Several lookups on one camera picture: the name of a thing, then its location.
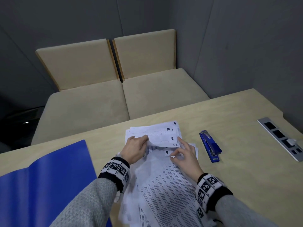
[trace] table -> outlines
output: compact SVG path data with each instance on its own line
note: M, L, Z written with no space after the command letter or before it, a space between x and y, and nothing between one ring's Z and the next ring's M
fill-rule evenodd
M28 167L52 151L86 140L98 175L125 143L125 130L177 120L184 140L199 148L205 172L222 179L234 195L279 226L300 226L303 213L303 163L296 162L257 119L271 118L291 138L303 134L290 125L282 112L254 89L210 99L150 116L87 131L0 154L0 175ZM222 149L219 163L211 163L199 137L201 130ZM119 206L111 212L113 226Z

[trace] chair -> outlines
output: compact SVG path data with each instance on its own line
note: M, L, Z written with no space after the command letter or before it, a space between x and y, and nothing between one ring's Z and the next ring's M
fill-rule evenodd
M106 39L36 51L57 85L32 145L129 120L122 83Z
M182 68L175 68L175 30L119 37L113 45L130 119L209 99Z

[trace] silver metal panel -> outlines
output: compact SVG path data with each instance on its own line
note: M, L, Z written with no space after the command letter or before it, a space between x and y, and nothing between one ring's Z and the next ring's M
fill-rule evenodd
M270 118L264 117L257 121L297 162L303 160L303 149L298 144L291 145L288 142L290 139L288 135L280 130Z

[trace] backrest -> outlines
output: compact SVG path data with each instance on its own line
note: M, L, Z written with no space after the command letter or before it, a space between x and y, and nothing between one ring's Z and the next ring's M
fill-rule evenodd
M125 79L175 68L174 29L115 38L113 44Z
M41 48L36 54L59 90L119 79L106 39Z

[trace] gray sweater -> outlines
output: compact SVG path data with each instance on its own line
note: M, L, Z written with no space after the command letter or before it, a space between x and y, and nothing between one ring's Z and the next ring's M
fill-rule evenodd
M66 206L53 221L51 227L105 226L116 193L117 187L112 181L105 178L94 180ZM215 209L226 227L277 227L233 195L220 198Z

